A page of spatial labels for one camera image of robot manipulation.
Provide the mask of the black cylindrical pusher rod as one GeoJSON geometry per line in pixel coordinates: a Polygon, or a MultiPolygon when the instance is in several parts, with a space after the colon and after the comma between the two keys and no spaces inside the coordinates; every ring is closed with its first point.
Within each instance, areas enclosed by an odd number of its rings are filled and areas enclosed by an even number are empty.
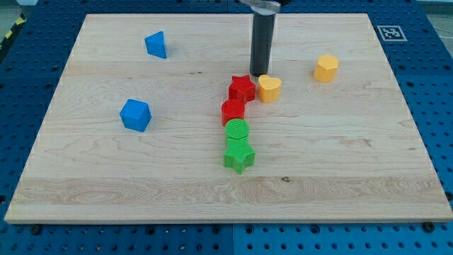
{"type": "Polygon", "coordinates": [[[250,73],[255,77],[268,73],[274,25],[274,13],[253,13],[250,73]]]}

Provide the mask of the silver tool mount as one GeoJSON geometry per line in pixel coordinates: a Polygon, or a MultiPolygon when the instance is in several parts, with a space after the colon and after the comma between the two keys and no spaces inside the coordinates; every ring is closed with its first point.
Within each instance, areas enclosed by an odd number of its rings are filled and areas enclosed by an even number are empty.
{"type": "Polygon", "coordinates": [[[280,12],[282,4],[271,0],[239,0],[260,15],[273,15],[280,12]]]}

